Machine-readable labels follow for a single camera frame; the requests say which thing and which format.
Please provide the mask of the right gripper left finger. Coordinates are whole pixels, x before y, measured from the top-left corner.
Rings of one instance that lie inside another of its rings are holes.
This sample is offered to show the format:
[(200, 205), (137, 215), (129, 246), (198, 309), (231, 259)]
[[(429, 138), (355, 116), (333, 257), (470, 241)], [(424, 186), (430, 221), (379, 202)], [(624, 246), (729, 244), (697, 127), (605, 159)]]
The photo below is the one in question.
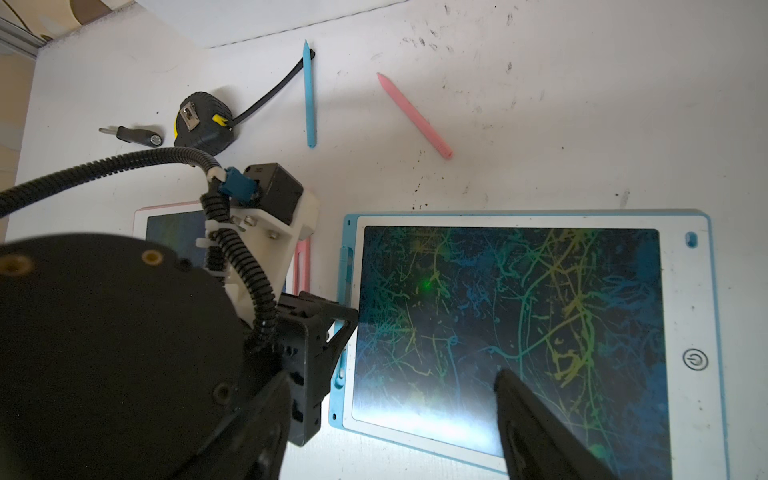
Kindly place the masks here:
[(279, 373), (179, 473), (181, 479), (277, 479), (291, 421), (288, 375)]

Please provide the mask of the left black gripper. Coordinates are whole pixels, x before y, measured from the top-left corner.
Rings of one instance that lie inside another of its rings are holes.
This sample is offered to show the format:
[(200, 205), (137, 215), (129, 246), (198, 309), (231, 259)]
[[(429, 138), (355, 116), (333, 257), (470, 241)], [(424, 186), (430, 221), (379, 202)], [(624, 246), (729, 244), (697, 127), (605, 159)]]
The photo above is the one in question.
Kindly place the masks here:
[(276, 351), (290, 377), (288, 441), (303, 446), (320, 430), (322, 402), (331, 391), (342, 352), (359, 323), (358, 311), (302, 292), (277, 304)]

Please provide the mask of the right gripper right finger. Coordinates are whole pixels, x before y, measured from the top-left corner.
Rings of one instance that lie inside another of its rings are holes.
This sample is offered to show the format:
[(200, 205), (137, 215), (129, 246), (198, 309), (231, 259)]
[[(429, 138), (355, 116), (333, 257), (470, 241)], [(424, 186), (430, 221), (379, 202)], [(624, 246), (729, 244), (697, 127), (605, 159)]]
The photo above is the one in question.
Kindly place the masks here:
[(614, 479), (596, 458), (508, 369), (497, 373), (497, 424), (511, 479)]

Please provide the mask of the pink stylus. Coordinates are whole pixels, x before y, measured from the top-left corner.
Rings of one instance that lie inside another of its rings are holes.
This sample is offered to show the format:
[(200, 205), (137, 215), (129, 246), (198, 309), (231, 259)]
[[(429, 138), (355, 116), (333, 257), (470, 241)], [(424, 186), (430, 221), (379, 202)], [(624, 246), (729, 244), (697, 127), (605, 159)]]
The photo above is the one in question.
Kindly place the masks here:
[(377, 78), (381, 87), (387, 93), (390, 99), (420, 131), (424, 138), (433, 146), (433, 148), (441, 155), (442, 158), (450, 160), (453, 157), (453, 150), (429, 123), (429, 121), (406, 98), (406, 96), (398, 89), (392, 80), (390, 80), (382, 73), (378, 73)]

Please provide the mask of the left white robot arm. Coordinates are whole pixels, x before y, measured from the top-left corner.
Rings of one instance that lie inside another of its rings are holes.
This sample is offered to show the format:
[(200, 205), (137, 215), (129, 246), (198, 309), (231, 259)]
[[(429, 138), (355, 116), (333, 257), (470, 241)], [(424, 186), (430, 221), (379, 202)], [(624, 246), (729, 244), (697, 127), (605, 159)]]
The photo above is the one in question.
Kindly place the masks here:
[(275, 479), (320, 429), (355, 310), (284, 295), (259, 351), (219, 282), (105, 234), (1, 248), (5, 479)]

